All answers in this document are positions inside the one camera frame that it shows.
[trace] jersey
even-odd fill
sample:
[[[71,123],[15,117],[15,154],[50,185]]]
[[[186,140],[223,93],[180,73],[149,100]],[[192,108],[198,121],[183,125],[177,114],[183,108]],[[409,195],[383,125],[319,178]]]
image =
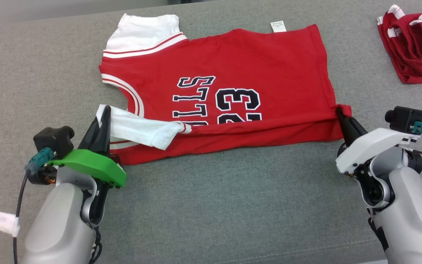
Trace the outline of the jersey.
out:
[[[178,17],[124,15],[99,66],[128,111],[180,122],[166,150],[111,142],[126,165],[236,147],[342,138],[327,55],[316,25],[257,33],[236,29],[189,40]]]
[[[377,28],[400,80],[422,83],[422,14],[405,15],[392,5],[377,19]]]

